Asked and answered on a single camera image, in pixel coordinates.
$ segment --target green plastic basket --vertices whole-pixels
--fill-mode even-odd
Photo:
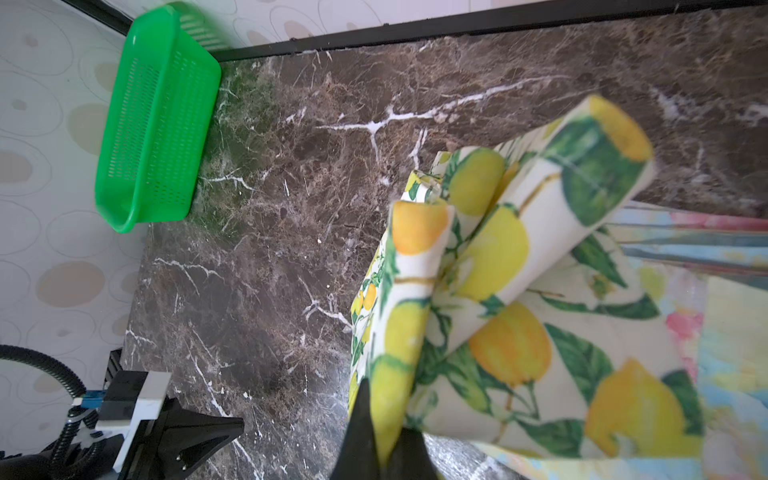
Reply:
[[[96,208],[118,233],[189,213],[221,66],[170,6],[128,32],[96,172]]]

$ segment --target brown marble tabletop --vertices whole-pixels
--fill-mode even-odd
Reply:
[[[597,92],[658,159],[640,200],[765,217],[768,8],[225,64],[183,222],[152,225],[123,353],[188,408],[245,418],[195,478],[328,478],[346,424],[349,305],[408,173]],[[514,478],[428,439],[446,478]]]

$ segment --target folded cloth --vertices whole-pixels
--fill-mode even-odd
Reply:
[[[438,153],[394,203],[352,305],[384,464],[404,425],[535,457],[687,457],[698,397],[601,225],[654,172],[598,96],[496,146]]]

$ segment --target cloth fold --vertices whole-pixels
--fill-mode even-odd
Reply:
[[[403,425],[531,457],[699,454],[693,383],[601,227],[653,174],[597,96],[410,174],[352,306],[350,405],[369,377],[381,463]]]

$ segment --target wallpaper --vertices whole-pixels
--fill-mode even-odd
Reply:
[[[131,18],[162,0],[105,0]],[[191,0],[231,48],[478,12],[541,0]]]
[[[146,228],[118,236],[94,179],[124,39],[54,0],[0,0],[0,343],[101,388],[123,344]],[[67,393],[0,361],[0,450],[58,437]]]

